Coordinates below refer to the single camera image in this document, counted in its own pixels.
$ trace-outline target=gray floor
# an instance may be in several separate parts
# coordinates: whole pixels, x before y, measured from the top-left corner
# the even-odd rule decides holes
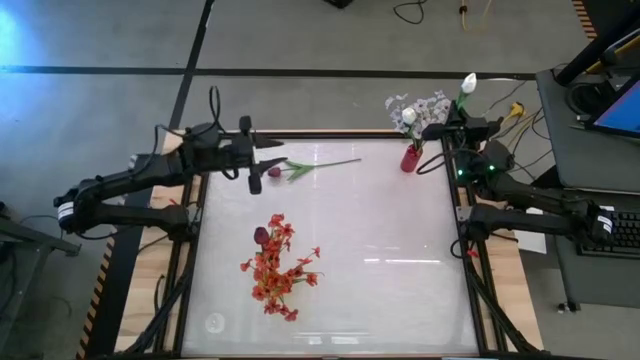
[[[587,44],[569,0],[495,0],[488,29],[473,33],[460,28],[458,2],[429,1],[420,26],[393,15],[391,7],[400,2],[355,0],[338,11],[320,0],[217,0],[198,66],[534,72],[570,60]],[[204,0],[5,1],[0,4],[0,66],[184,67],[203,5]],[[483,6],[470,4],[471,23],[479,23]],[[181,79],[0,73],[0,199],[18,219],[54,214],[54,196],[84,177],[121,170],[131,154],[150,150],[154,124],[169,123]],[[483,113],[517,84],[481,81],[469,100],[470,111]],[[387,97],[430,97],[438,90],[455,97],[459,80],[198,76],[181,126],[210,120],[210,85],[220,87],[227,128],[249,114],[259,129],[388,129]],[[527,83],[488,117],[504,115],[513,101],[537,110],[535,83]],[[546,134],[544,121],[538,125]],[[529,132],[517,160],[528,164],[548,149],[546,140]],[[552,164],[553,156],[547,155],[531,172],[539,175]],[[522,172],[515,174],[530,181]],[[32,226],[57,231],[49,220]],[[12,334],[13,351],[44,352],[46,359],[74,356],[104,248],[104,242],[84,241],[77,258],[52,254],[29,299],[37,310],[23,314]],[[548,350],[637,357],[633,340],[640,331],[640,311],[585,306],[577,315],[558,315],[553,305],[563,299],[554,259],[530,254],[524,259]]]

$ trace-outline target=white label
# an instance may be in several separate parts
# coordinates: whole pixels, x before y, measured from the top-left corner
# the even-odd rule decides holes
[[[58,206],[58,220],[69,215],[73,215],[73,202],[66,202]]]
[[[607,219],[604,216],[598,215],[598,221],[609,225],[609,227],[613,226],[613,223],[611,222],[611,220]]]

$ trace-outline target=red vase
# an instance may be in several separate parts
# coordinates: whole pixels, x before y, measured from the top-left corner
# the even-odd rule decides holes
[[[420,151],[416,151],[416,148],[413,145],[409,145],[407,151],[404,153],[404,157],[402,158],[402,162],[400,163],[400,169],[404,172],[413,172],[418,166],[418,161],[420,161],[420,157],[422,156],[422,149]]]

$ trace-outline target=yellow cable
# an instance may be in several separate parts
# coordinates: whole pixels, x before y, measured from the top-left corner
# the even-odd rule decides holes
[[[484,12],[482,13],[482,26],[480,27],[481,30],[485,30],[487,28],[487,14],[489,13],[489,8],[491,7],[491,3],[493,2],[493,0],[488,0],[487,1],[487,5],[485,5],[484,7]],[[465,0],[462,0],[462,6],[465,6]],[[470,31],[473,30],[471,27],[467,27],[467,23],[465,21],[465,13],[466,11],[462,12],[462,29],[464,31]]]

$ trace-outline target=white flower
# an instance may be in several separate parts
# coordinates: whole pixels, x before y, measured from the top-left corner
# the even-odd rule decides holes
[[[468,95],[476,89],[477,83],[478,80],[476,79],[476,73],[471,73],[467,75],[466,78],[464,78],[464,81],[462,82],[462,85],[460,85],[460,88],[462,89],[463,93]]]
[[[416,121],[417,117],[418,114],[411,107],[402,110],[402,121],[407,125],[413,124],[413,122]]]

